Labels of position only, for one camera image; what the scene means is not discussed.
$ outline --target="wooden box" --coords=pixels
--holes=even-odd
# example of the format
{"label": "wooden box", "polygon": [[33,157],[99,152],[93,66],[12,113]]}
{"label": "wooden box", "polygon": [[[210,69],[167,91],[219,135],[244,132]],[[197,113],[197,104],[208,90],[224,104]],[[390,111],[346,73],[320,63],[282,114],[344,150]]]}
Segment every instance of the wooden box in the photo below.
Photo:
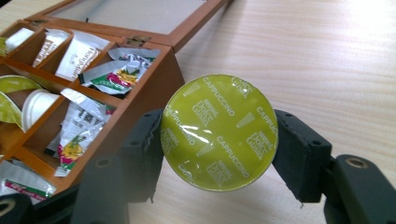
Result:
{"label": "wooden box", "polygon": [[[67,177],[54,176],[60,165],[59,159],[44,153],[49,142],[61,130],[60,123],[70,102],[62,95],[26,133],[16,124],[0,122],[0,154],[5,155],[2,160],[15,158],[24,162],[47,179],[57,189],[56,192],[76,184],[85,163],[93,155],[117,150],[140,116],[152,109],[163,108],[184,84],[175,53],[225,3],[224,0],[67,0],[16,21],[0,36],[11,36],[21,28],[30,29],[34,34],[7,56],[0,57],[0,76],[29,77],[57,94],[69,88],[100,103],[115,106],[116,110]],[[47,28],[66,32],[79,30],[109,41],[86,70],[111,61],[107,52],[118,46],[159,49],[161,53],[126,97],[119,99],[86,88],[78,80],[68,81],[54,75],[70,39],[39,66],[33,67]]]}

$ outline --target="colorful packet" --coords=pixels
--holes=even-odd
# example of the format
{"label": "colorful packet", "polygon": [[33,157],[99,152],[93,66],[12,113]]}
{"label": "colorful packet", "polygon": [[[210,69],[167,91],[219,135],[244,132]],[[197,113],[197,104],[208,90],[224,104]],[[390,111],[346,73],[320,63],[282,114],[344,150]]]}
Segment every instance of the colorful packet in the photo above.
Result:
{"label": "colorful packet", "polygon": [[47,29],[46,39],[44,40],[44,44],[41,47],[40,52],[38,52],[37,57],[35,57],[35,61],[33,62],[33,67],[36,67],[44,59],[46,59],[69,36],[70,36],[69,33],[62,30]]}
{"label": "colorful packet", "polygon": [[112,61],[88,70],[78,76],[80,84],[94,86],[107,94],[125,94],[139,80],[140,63]]}
{"label": "colorful packet", "polygon": [[160,55],[160,51],[158,49],[116,48],[111,49],[108,55],[113,60],[139,63],[139,76],[142,77],[151,66],[151,63]]}
{"label": "colorful packet", "polygon": [[71,100],[62,122],[58,156],[61,167],[56,176],[66,176],[102,131],[113,109],[101,105],[83,94],[65,89],[61,94]]}
{"label": "colorful packet", "polygon": [[41,176],[9,161],[0,163],[0,195],[24,193],[32,203],[39,203],[55,192],[55,187]]}
{"label": "colorful packet", "polygon": [[55,73],[57,77],[69,81],[74,81],[109,43],[108,40],[96,35],[76,30],[73,33],[70,46]]}

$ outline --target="coffee capsule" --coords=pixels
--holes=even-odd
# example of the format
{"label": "coffee capsule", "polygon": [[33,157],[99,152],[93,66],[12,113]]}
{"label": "coffee capsule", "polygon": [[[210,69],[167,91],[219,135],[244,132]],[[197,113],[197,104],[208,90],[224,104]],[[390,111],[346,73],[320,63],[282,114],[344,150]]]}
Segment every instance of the coffee capsule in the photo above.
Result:
{"label": "coffee capsule", "polygon": [[0,91],[9,93],[13,91],[42,89],[35,81],[28,77],[17,75],[0,76]]}
{"label": "coffee capsule", "polygon": [[258,179],[276,154],[276,114],[239,77],[199,77],[166,105],[161,141],[170,166],[188,183],[213,191],[240,189]]}

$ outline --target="light wood surface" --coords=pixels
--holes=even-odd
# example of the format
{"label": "light wood surface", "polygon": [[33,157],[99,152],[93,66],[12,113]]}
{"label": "light wood surface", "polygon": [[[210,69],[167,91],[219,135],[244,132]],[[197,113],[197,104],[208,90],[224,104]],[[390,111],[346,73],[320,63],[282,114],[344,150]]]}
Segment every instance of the light wood surface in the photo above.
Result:
{"label": "light wood surface", "polygon": [[[57,2],[12,0],[0,9],[0,30]],[[396,186],[394,1],[234,1],[177,59],[186,81],[229,74],[251,82],[330,141],[334,156],[366,158]],[[154,204],[130,204],[130,219],[325,223],[322,209],[296,201],[273,167],[246,188],[214,193],[185,183],[165,161]]]}

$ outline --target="printed label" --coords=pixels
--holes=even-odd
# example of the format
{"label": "printed label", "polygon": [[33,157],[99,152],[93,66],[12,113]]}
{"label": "printed label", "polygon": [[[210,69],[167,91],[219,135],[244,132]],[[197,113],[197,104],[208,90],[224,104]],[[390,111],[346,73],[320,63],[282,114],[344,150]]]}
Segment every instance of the printed label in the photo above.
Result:
{"label": "printed label", "polygon": [[95,48],[87,48],[82,57],[74,54],[70,59],[70,65],[75,66],[73,78],[77,78],[85,68],[99,55],[100,50]]}
{"label": "printed label", "polygon": [[257,112],[262,116],[262,119],[268,124],[268,128],[277,135],[277,124],[276,120],[271,120],[262,107],[257,107]]}
{"label": "printed label", "polygon": [[215,94],[216,99],[218,99],[221,106],[227,111],[228,115],[234,116],[235,111],[224,98],[224,96],[219,92],[216,86],[210,81],[209,77],[204,77],[204,83],[206,83],[207,87]]}
{"label": "printed label", "polygon": [[218,142],[221,144],[222,148],[227,152],[228,157],[231,159],[233,164],[235,165],[236,169],[241,173],[241,175],[244,178],[248,178],[250,176],[250,173],[245,169],[244,164],[235,156],[233,153],[233,150],[230,148],[229,145],[225,142],[224,138],[222,136],[218,136],[217,138]]}
{"label": "printed label", "polygon": [[194,184],[194,177],[192,176],[191,172],[189,172],[184,164],[179,164],[178,169],[182,172],[182,174],[186,177],[186,181]]}
{"label": "printed label", "polygon": [[247,139],[247,144],[253,149],[257,157],[262,160],[262,156],[273,148],[267,136],[261,131],[254,133]]}
{"label": "printed label", "polygon": [[213,145],[213,143],[211,144],[206,144],[203,148],[201,148],[201,150],[199,150],[197,152],[197,157],[200,157],[202,155],[205,155],[206,153],[210,152],[211,150],[215,149],[215,146]]}
{"label": "printed label", "polygon": [[183,96],[186,97],[193,92],[198,91],[200,88],[201,86],[197,82],[195,82],[186,91],[183,92]]}
{"label": "printed label", "polygon": [[238,77],[233,77],[231,81],[233,83],[233,86],[238,89],[238,91],[244,96],[245,99],[247,99],[248,95],[253,92],[253,87],[245,80],[242,80]]}
{"label": "printed label", "polygon": [[192,111],[195,112],[195,115],[199,118],[199,120],[204,124],[205,127],[207,127],[209,122],[213,120],[219,113],[207,99],[200,101],[196,105],[194,105],[192,107]]}
{"label": "printed label", "polygon": [[170,128],[161,130],[161,143],[163,145],[163,152],[168,155],[172,149],[178,146],[178,140]]}
{"label": "printed label", "polygon": [[44,41],[43,46],[41,47],[40,52],[38,52],[37,57],[35,58],[35,61],[33,62],[33,67],[36,67],[39,63],[41,63],[48,55],[50,55],[50,52],[52,49],[55,49],[55,47],[52,47],[54,45],[53,41],[50,41],[46,39]]}
{"label": "printed label", "polygon": [[183,125],[183,123],[181,122],[180,118],[178,117],[178,114],[176,111],[174,111],[172,109],[172,107],[170,105],[166,106],[166,114],[170,115],[173,120],[175,121],[177,127],[181,130],[181,132],[183,133],[184,137],[187,139],[187,141],[189,142],[189,144],[191,146],[193,146],[195,144],[195,140],[194,137],[190,134],[189,130],[187,130],[187,127],[185,127]]}
{"label": "printed label", "polygon": [[44,191],[41,191],[39,189],[29,188],[23,184],[8,179],[6,180],[5,186],[10,189],[15,189],[19,193],[26,194],[31,198],[37,199],[40,202],[46,200],[50,196]]}
{"label": "printed label", "polygon": [[215,180],[216,184],[222,188],[223,184],[228,182],[233,174],[227,169],[223,161],[215,161],[206,167],[207,173]]}
{"label": "printed label", "polygon": [[242,128],[243,126],[249,124],[255,118],[252,113],[248,112],[237,124],[236,128]]}

